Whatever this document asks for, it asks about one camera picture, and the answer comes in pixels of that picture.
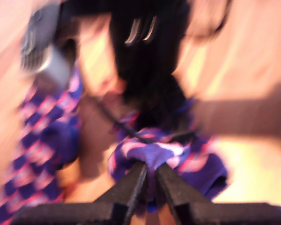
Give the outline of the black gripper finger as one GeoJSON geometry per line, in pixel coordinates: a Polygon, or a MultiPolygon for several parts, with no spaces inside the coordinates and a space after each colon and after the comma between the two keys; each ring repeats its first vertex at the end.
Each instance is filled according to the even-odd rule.
{"type": "Polygon", "coordinates": [[[135,163],[127,175],[95,200],[102,204],[101,210],[109,210],[95,224],[129,225],[146,190],[147,167],[144,163],[135,163]]]}
{"type": "Polygon", "coordinates": [[[158,191],[158,202],[165,200],[177,225],[203,224],[192,212],[192,203],[211,201],[187,184],[168,164],[158,168],[158,191]]]}

